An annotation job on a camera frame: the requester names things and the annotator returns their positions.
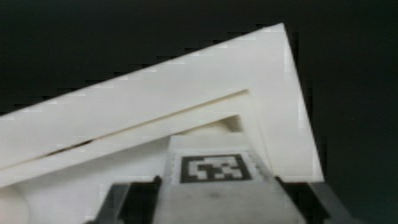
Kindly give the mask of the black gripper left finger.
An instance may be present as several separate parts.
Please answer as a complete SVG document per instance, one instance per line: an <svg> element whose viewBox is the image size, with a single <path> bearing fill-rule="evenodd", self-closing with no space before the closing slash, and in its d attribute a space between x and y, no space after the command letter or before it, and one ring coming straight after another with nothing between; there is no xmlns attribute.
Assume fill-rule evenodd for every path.
<svg viewBox="0 0 398 224"><path fill-rule="evenodd" d="M151 181L116 183L110 187L98 215L85 224L151 224L162 177Z"/></svg>

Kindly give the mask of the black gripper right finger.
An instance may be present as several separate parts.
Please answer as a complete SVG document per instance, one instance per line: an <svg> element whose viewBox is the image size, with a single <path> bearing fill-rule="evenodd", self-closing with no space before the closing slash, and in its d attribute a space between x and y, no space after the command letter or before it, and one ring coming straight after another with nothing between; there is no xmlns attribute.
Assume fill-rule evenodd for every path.
<svg viewBox="0 0 398 224"><path fill-rule="evenodd" d="M275 178L307 224L366 224L354 217L325 182L284 182Z"/></svg>

